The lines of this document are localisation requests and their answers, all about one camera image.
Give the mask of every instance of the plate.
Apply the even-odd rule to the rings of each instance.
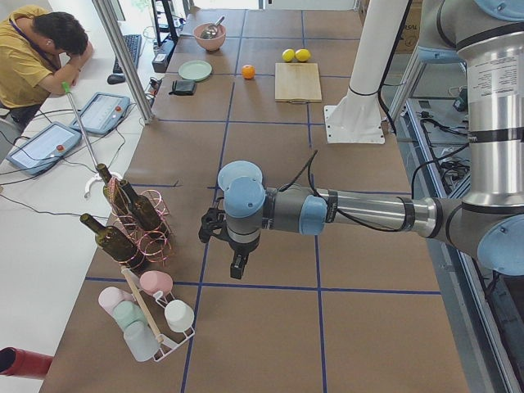
[[[191,60],[180,66],[178,74],[184,79],[199,82],[210,76],[212,70],[211,64],[207,61]]]

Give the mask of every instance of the person's arm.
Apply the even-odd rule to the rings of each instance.
[[[79,77],[80,71],[84,64],[93,55],[93,45],[88,42],[84,53],[78,56],[71,56],[69,61],[52,75],[46,76],[38,84],[41,88],[45,88],[50,93],[63,95],[66,92],[62,87],[63,82],[74,85],[75,80]]]

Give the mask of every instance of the brown table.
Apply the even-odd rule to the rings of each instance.
[[[357,13],[200,10],[184,31],[220,15],[228,38],[219,51],[180,39],[153,107],[157,120],[145,127],[125,175],[139,190],[160,191],[170,209],[175,252],[163,270],[175,296],[194,308],[196,335],[158,364],[134,361],[97,304],[104,287],[126,288],[118,266],[98,251],[41,392],[468,391],[417,235],[340,224],[319,237],[265,231],[241,281],[228,276],[227,244],[198,241],[219,168],[233,160],[256,163],[276,187],[318,149],[318,187],[409,194],[394,136],[381,146],[326,144],[323,106],[346,94],[362,30]],[[287,47],[312,52],[323,103],[274,101],[274,63]],[[197,59],[213,74],[192,97],[168,95],[178,68]],[[253,80],[239,75],[247,63],[257,69]]]

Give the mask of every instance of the yellow shirt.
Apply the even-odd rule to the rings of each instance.
[[[52,67],[9,23],[21,17],[47,14],[37,6],[25,6],[0,22],[0,102],[10,108],[43,103],[49,92],[38,86],[53,73]]]

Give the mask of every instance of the black pants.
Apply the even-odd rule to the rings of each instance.
[[[38,112],[38,109],[40,109],[40,105],[23,106],[21,108],[11,109],[3,105],[1,102],[0,107],[9,109],[9,115],[13,121],[20,124],[23,128],[29,124],[29,122],[34,118],[34,115],[36,115],[36,112]]]

